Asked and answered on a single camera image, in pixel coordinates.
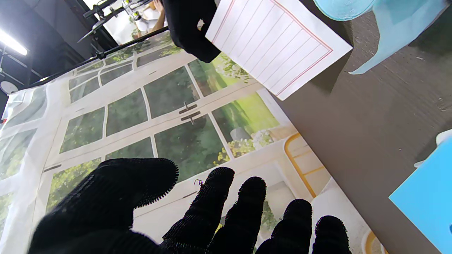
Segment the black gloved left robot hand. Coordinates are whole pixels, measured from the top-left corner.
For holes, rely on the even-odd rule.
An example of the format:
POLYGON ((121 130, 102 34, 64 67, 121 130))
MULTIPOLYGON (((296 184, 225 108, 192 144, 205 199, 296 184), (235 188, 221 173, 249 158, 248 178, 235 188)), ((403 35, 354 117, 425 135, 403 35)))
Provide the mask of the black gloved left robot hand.
POLYGON ((165 158, 118 158, 100 163, 38 223, 29 254, 350 254, 343 222, 326 215, 312 227, 312 206, 295 199, 257 249, 266 183, 250 177, 218 228, 234 170, 211 171, 182 219, 157 244, 132 231, 133 211, 160 200, 179 169, 165 158))

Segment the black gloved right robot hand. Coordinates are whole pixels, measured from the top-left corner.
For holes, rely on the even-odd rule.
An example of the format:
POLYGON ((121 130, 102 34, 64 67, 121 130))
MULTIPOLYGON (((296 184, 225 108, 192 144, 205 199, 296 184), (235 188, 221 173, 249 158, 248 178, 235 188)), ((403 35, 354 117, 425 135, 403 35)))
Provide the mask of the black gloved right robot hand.
POLYGON ((168 29, 176 46, 210 63, 221 51, 206 37, 216 13, 213 0, 163 0, 168 29))

